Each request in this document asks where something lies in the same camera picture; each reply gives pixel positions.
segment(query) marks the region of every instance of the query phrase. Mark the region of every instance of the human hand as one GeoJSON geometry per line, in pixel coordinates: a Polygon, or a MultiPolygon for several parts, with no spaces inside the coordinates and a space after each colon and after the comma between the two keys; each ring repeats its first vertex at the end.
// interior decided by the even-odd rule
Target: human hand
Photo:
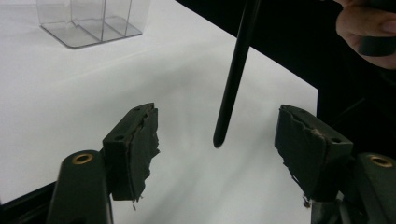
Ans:
{"type": "MultiPolygon", "coordinates": [[[[358,52],[362,36],[396,36],[396,13],[366,7],[367,0],[334,0],[343,6],[336,31],[358,52]]],[[[396,52],[384,57],[361,55],[367,62],[386,69],[396,69],[396,52]]]]}

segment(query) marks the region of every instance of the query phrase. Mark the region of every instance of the white table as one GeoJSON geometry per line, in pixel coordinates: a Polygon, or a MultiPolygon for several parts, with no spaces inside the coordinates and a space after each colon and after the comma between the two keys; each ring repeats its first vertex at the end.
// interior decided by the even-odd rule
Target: white table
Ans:
{"type": "Polygon", "coordinates": [[[115,223],[309,223],[274,148],[280,105],[313,114],[317,90],[251,49],[225,143],[212,136],[235,38],[173,0],[152,0],[145,33],[71,50],[39,28],[32,0],[0,0],[0,198],[56,180],[133,107],[159,108],[161,153],[144,199],[115,223]]]}

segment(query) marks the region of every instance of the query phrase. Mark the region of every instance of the transparent container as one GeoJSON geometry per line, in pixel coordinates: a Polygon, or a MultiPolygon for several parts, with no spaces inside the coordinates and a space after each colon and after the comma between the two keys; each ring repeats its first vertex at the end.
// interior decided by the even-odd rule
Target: transparent container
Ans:
{"type": "Polygon", "coordinates": [[[142,35],[150,0],[36,0],[40,26],[70,49],[142,35]]]}

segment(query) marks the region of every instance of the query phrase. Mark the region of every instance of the brass screw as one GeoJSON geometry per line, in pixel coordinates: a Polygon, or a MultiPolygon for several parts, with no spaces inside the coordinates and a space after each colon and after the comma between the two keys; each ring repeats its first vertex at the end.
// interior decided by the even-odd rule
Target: brass screw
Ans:
{"type": "Polygon", "coordinates": [[[82,153],[77,156],[75,156],[72,160],[73,164],[75,165],[81,165],[84,163],[87,163],[93,159],[93,155],[89,153],[82,153]]]}

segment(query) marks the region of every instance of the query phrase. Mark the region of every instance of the black rod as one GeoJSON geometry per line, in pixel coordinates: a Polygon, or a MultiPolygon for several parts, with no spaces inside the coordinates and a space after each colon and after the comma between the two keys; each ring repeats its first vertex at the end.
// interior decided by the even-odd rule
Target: black rod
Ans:
{"type": "Polygon", "coordinates": [[[221,147],[227,133],[236,94],[238,93],[239,83],[248,56],[250,40],[253,37],[254,25],[259,14],[260,2],[261,0],[247,0],[245,4],[233,51],[233,60],[221,102],[218,123],[213,137],[215,147],[221,147]]]}

